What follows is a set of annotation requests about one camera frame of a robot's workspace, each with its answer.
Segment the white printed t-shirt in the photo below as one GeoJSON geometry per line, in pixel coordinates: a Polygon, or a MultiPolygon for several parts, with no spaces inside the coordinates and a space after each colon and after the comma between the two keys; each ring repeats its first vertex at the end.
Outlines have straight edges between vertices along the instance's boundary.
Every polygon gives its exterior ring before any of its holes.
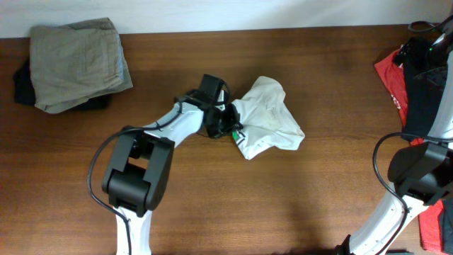
{"type": "Polygon", "coordinates": [[[232,102],[242,124],[232,136],[245,159],[251,160],[271,147],[299,149],[305,134],[286,107],[285,96],[278,81],[260,76],[242,98],[232,102]]]}

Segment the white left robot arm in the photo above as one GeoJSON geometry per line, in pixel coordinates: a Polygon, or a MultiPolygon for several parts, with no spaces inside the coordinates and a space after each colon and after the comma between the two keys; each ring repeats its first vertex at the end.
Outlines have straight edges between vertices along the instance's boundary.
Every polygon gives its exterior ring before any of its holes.
{"type": "Polygon", "coordinates": [[[117,254],[151,253],[151,217],[164,196],[175,148],[200,130],[219,139],[242,128],[229,97],[227,83],[206,74],[165,116],[144,127],[124,127],[96,151],[98,157],[116,142],[101,183],[108,202],[95,201],[116,216],[117,254]]]}

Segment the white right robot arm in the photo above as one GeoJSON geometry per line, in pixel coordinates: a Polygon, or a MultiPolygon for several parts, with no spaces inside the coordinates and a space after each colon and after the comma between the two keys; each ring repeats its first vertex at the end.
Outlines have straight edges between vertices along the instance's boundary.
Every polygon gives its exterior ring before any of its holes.
{"type": "Polygon", "coordinates": [[[415,217],[452,199],[452,17],[412,22],[408,30],[413,37],[374,66],[403,124],[383,136],[372,155],[386,193],[334,254],[388,254],[415,217]]]}

